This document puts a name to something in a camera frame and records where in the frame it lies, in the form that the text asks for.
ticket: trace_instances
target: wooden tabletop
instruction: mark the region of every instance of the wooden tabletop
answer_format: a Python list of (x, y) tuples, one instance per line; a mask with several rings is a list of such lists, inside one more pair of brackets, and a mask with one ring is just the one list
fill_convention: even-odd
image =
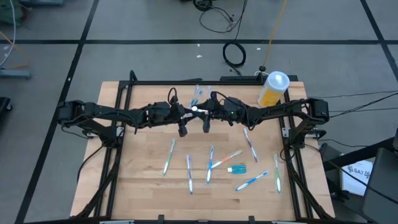
[[(130, 108), (167, 101), (171, 87), (133, 86)], [(195, 87), (175, 87), (180, 102), (187, 106)], [(117, 89), (118, 82), (104, 82), (98, 104), (114, 106)], [(257, 106), (261, 86), (212, 86), (212, 89)], [(292, 82), (289, 94), (291, 100), (306, 98), (303, 83)], [(111, 123), (98, 121), (106, 125)], [(299, 124), (300, 120), (297, 118), (295, 122)], [(210, 132), (205, 134), (202, 124), (199, 119), (189, 122), (188, 134), (184, 138), (178, 136), (177, 125), (140, 129), (136, 135), (133, 128), (126, 128), (112, 218), (156, 220), (158, 215), (163, 214), (167, 220), (248, 220), (250, 215), (254, 215), (256, 220), (294, 220), (286, 165), (280, 159), (282, 193), (278, 194), (275, 187), (274, 154), (279, 156), (282, 149), (278, 119), (262, 122), (249, 132), (257, 151), (258, 163), (254, 162), (244, 137), (243, 125), (230, 127), (227, 122), (211, 121)], [(172, 139), (175, 139), (173, 156), (166, 176), (162, 177)], [(317, 146), (314, 139), (308, 139), (306, 143)], [(85, 157), (100, 145), (99, 139), (90, 139)], [(243, 153), (213, 169), (210, 185), (207, 185), (205, 179), (211, 146), (215, 147), (213, 161), (239, 149)], [(188, 190), (187, 154), (192, 160), (193, 195)], [(83, 168), (71, 215), (80, 212), (98, 189), (104, 155), (105, 150), (102, 150)], [(326, 212), (334, 216), (319, 152), (310, 147), (302, 149), (302, 158), (309, 191)], [(240, 163), (247, 166), (245, 174), (227, 173), (227, 167)], [(269, 171), (268, 175), (239, 192), (234, 191), (237, 186), (265, 170)], [(305, 217), (299, 188), (297, 192), (301, 214)], [(108, 191), (104, 195), (104, 202), (107, 199)], [(105, 207), (106, 203), (102, 206), (102, 214), (105, 213)]]

